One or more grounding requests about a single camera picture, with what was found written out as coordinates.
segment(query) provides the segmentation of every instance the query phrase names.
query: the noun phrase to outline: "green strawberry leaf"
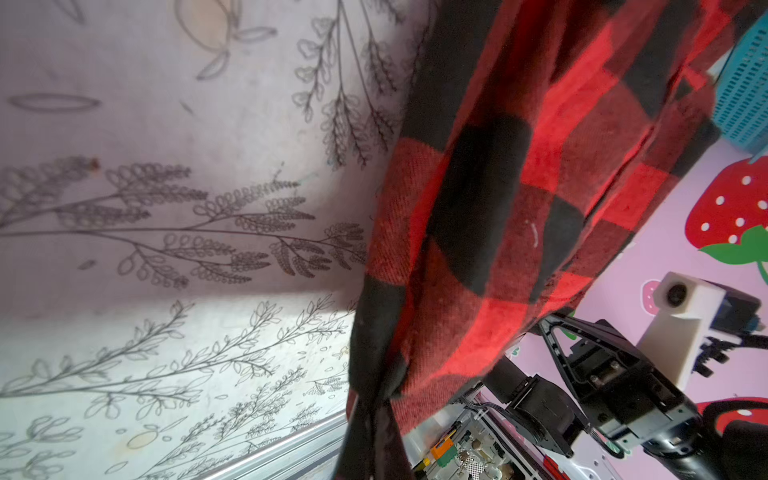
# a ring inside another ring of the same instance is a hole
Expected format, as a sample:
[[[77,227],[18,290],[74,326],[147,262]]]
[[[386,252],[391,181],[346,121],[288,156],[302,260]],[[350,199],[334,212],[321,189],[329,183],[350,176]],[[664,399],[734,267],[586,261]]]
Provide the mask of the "green strawberry leaf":
[[[762,225],[744,232],[741,236],[741,244],[753,253],[755,260],[768,262],[768,231]]]
[[[700,249],[718,262],[728,265],[768,261],[768,231],[752,227],[741,236],[741,243],[714,243]]]
[[[713,243],[702,247],[700,251],[728,265],[744,265],[757,261],[750,249],[736,243]]]
[[[576,310],[574,310],[574,311],[572,311],[572,312],[570,312],[568,314],[568,316],[575,316],[575,315],[576,315]],[[568,332],[567,330],[563,330],[563,333],[565,334],[566,337],[568,337],[571,340],[576,340],[578,338],[576,335],[574,335],[571,332]]]
[[[760,271],[760,276],[763,278],[763,282],[768,285],[768,272],[766,272],[766,267],[763,266],[763,262],[757,262],[757,269]]]

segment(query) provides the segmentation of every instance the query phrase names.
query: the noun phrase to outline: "cable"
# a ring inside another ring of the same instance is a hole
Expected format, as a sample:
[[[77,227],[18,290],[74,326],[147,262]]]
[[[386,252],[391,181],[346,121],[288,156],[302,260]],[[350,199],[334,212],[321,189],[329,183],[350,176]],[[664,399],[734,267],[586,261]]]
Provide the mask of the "cable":
[[[516,419],[512,414],[510,414],[505,407],[496,405],[495,403],[490,403],[490,402],[474,403],[471,400],[467,400],[464,396],[459,396],[458,400],[464,404],[464,407],[472,410],[473,412],[481,412],[483,409],[486,409],[486,410],[493,409],[496,412],[498,412],[498,414],[501,415],[504,418],[504,420],[506,420],[507,422],[510,422],[512,425],[519,425],[520,423],[519,419]],[[544,441],[544,437],[541,435],[540,432],[536,432],[535,430],[530,430],[530,433],[531,435],[533,435],[535,441],[537,442]]]
[[[733,53],[736,51],[736,47],[738,47],[739,44],[735,44],[733,48],[730,49],[730,52],[728,53],[728,56],[725,59],[725,63],[723,63],[723,67],[720,69],[720,73],[717,74],[717,78],[715,78],[714,84],[717,85],[717,82],[720,81],[720,77],[723,76],[723,72],[725,71],[725,67],[728,66],[728,62],[730,61],[730,58],[733,56]]]
[[[768,336],[747,335],[741,338],[741,347],[768,350]]]

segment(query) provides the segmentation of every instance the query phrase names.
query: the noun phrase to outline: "white wall with leaf drawings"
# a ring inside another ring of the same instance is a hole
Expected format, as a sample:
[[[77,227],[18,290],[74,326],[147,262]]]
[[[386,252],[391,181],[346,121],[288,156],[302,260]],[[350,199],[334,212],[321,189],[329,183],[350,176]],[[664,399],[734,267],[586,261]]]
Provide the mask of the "white wall with leaf drawings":
[[[184,480],[344,408],[435,13],[0,2],[0,480]]]

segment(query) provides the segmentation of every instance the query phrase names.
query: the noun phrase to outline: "red and black plaid fabric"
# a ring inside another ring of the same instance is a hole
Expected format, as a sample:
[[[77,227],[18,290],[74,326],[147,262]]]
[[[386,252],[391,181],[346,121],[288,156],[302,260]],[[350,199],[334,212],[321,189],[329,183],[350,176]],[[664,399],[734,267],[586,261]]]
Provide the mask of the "red and black plaid fabric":
[[[747,0],[444,0],[383,188],[337,478],[574,306],[719,132],[705,74]]]

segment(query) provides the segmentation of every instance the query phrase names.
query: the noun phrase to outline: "orange component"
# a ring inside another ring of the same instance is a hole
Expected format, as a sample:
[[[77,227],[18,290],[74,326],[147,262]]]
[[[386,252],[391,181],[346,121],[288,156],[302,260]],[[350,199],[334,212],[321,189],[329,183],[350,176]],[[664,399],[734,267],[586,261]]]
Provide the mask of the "orange component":
[[[445,437],[439,444],[432,447],[429,451],[435,457],[435,460],[442,457],[453,446],[453,440]]]

